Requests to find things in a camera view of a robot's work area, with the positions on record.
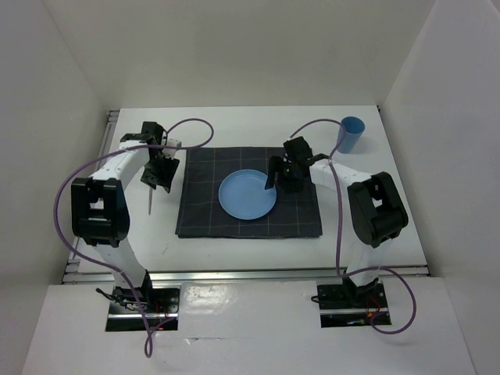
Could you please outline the silver metal fork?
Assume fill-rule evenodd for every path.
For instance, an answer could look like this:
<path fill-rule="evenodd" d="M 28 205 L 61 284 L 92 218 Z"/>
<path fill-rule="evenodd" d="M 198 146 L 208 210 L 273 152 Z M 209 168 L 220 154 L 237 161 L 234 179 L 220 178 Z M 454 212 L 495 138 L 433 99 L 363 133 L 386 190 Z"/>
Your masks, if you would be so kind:
<path fill-rule="evenodd" d="M 154 189 L 150 187 L 148 189 L 148 215 L 152 214 L 152 199 L 153 199 Z"/>

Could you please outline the blue plastic plate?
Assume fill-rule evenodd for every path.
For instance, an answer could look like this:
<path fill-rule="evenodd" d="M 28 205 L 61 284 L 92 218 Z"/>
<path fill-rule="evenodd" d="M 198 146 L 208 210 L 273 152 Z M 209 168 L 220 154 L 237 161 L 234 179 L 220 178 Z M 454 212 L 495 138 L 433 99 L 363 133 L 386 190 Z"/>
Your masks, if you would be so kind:
<path fill-rule="evenodd" d="M 220 184 L 218 199 L 223 210 L 239 220 L 257 220 L 273 209 L 277 189 L 265 189 L 267 175 L 258 170 L 238 170 Z"/>

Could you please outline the dark grey checked cloth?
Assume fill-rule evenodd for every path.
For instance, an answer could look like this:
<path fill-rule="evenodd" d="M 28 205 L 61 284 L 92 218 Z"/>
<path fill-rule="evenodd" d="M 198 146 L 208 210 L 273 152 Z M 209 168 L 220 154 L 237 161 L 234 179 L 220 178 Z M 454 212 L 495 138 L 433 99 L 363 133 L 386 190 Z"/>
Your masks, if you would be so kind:
<path fill-rule="evenodd" d="M 282 148 L 199 148 L 187 152 L 187 164 L 177 217 L 179 238 L 319 238 L 323 234 L 316 188 L 287 194 L 277 189 L 270 213 L 255 220 L 239 220 L 219 203 L 225 177 L 243 169 L 266 173 L 269 158 L 283 155 Z"/>

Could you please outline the blue plastic cup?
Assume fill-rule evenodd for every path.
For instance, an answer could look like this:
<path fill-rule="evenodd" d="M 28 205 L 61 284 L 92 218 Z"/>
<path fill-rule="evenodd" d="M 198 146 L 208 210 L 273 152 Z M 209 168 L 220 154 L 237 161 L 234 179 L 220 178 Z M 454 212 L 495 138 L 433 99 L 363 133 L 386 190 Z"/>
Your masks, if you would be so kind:
<path fill-rule="evenodd" d="M 366 129 L 365 123 L 358 117 L 347 116 L 341 120 L 343 127 L 339 129 L 337 142 L 339 147 L 337 151 L 348 154 L 355 147 Z"/>

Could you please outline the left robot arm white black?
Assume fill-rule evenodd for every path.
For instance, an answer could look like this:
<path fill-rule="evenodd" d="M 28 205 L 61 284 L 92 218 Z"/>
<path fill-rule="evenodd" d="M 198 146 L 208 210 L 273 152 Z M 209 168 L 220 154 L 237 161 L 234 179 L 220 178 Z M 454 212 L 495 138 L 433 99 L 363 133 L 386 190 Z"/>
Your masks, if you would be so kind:
<path fill-rule="evenodd" d="M 142 170 L 141 181 L 150 191 L 161 187 L 169 192 L 180 164 L 175 154 L 181 145 L 158 123 L 144 122 L 140 132 L 122 136 L 118 155 L 108 157 L 89 177 L 74 179 L 70 187 L 73 233 L 112 267 L 112 298 L 127 301 L 138 312 L 154 305 L 155 292 L 127 239 L 130 214 L 125 190 Z"/>

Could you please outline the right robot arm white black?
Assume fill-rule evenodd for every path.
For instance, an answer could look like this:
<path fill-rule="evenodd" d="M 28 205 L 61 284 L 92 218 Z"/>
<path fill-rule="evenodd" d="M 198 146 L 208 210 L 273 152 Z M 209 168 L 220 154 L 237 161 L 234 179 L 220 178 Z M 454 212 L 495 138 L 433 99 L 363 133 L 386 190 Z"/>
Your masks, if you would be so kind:
<path fill-rule="evenodd" d="M 269 158 L 265 189 L 299 193 L 307 182 L 334 191 L 339 209 L 341 194 L 347 192 L 352 229 L 362 243 L 342 274 L 341 285 L 326 295 L 318 294 L 318 302 L 360 305 L 374 293 L 386 252 L 409 223 L 398 189 L 389 173 L 354 170 L 328 155 L 313 154 L 303 137 L 290 138 L 284 142 L 282 156 Z"/>

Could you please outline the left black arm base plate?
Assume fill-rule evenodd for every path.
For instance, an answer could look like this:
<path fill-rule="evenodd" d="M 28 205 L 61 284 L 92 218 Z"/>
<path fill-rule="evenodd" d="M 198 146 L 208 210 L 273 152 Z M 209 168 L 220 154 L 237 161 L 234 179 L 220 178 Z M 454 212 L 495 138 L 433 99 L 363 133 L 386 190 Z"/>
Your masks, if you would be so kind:
<path fill-rule="evenodd" d="M 138 304 L 133 298 L 124 298 L 117 290 L 112 294 L 96 289 L 109 301 L 105 325 L 106 332 L 145 331 Z M 151 301 L 141 302 L 146 320 L 156 330 L 177 330 L 180 307 L 180 287 L 163 287 L 152 290 Z"/>

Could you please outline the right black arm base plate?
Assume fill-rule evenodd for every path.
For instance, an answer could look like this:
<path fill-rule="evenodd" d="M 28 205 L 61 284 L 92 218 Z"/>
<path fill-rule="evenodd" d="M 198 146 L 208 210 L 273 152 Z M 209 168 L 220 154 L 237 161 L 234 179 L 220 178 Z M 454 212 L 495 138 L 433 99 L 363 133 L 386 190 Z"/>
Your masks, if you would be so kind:
<path fill-rule="evenodd" d="M 391 316 L 384 285 L 380 282 L 365 287 L 360 294 L 344 284 L 320 284 L 311 301 L 320 310 L 322 328 L 390 326 Z"/>

